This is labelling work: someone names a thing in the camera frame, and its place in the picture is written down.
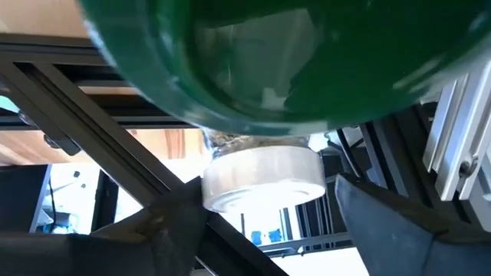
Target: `green plastic container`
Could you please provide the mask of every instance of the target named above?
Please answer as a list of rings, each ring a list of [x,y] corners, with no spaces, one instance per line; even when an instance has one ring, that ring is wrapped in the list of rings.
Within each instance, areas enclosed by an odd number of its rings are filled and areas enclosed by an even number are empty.
[[[305,135],[414,104],[487,61],[478,0],[81,0],[107,59],[162,110]]]

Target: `black cable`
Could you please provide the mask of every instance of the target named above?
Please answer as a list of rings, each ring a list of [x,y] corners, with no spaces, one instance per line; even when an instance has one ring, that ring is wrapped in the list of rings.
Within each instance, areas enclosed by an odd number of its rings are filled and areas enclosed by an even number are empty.
[[[342,129],[336,130],[336,133],[338,134],[339,142],[341,142],[341,148],[343,149],[344,156],[346,156],[346,159],[350,163],[350,166],[353,169],[354,174],[359,179],[365,179],[365,176],[361,171],[360,166],[354,159],[353,152],[351,152],[350,145],[348,145],[348,141],[346,140],[346,136],[344,135],[343,130]]]
[[[48,181],[49,185],[49,193],[51,195],[51,207],[53,208],[53,223],[51,223],[50,233],[53,232],[54,227],[56,226],[56,207],[54,206],[54,192],[53,186],[51,185],[51,179]]]

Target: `green bowl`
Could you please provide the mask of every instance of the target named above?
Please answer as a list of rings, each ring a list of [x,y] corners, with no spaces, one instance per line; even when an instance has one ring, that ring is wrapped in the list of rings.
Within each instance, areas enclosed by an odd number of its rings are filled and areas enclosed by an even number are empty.
[[[148,100],[227,133],[305,135],[402,110],[486,62],[477,0],[81,0]]]

